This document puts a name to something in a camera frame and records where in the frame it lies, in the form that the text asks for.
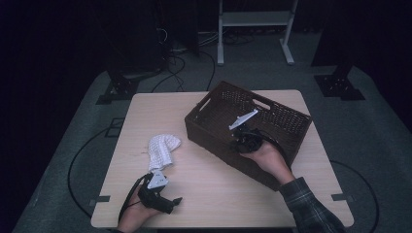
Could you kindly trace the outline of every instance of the dark background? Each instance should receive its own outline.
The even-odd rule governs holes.
[[[117,1],[117,8],[111,5],[114,2],[0,0],[1,232],[15,226],[86,90],[107,69],[108,61],[160,67],[157,41],[143,42],[156,37],[154,23],[170,29],[172,39],[193,50],[195,28],[217,29],[217,0],[154,1],[156,14],[145,19],[137,17],[142,12],[136,13],[146,6],[139,4],[148,1]],[[353,57],[411,129],[411,4],[399,0],[332,3],[299,2],[293,30],[324,29],[313,65],[336,65]],[[288,6],[288,1],[273,5],[273,1],[225,0],[227,10]],[[130,18],[119,17],[127,9]],[[145,50],[147,45],[152,49]]]

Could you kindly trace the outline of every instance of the person's left hand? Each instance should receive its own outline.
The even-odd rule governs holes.
[[[130,197],[129,206],[124,211],[123,216],[120,219],[118,230],[124,233],[135,232],[140,226],[151,216],[160,214],[161,212],[153,208],[145,207],[137,195],[141,185],[137,186],[133,195]]]

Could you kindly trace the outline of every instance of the hand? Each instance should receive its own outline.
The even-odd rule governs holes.
[[[135,232],[151,216],[161,212],[152,208],[145,207],[137,195],[141,185],[137,186],[129,200],[129,207],[124,211],[118,225],[118,230],[124,233]]]
[[[252,159],[263,171],[273,175],[280,184],[289,183],[295,179],[283,156],[266,141],[263,141],[259,150],[240,153],[240,155]]]

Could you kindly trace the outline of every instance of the basket handle hole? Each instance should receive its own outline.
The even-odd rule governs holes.
[[[201,111],[209,104],[210,100],[211,100],[211,99],[208,99],[208,100],[206,101],[206,103],[204,103],[203,106],[200,107],[199,112],[201,112]]]
[[[253,101],[255,102],[255,104],[261,106],[262,108],[266,109],[266,110],[270,110],[270,106],[267,104],[264,104],[260,101],[258,101],[257,99],[253,99]]]

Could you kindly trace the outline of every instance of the white shelf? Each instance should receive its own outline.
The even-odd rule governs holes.
[[[223,26],[288,25],[290,12],[225,12]]]

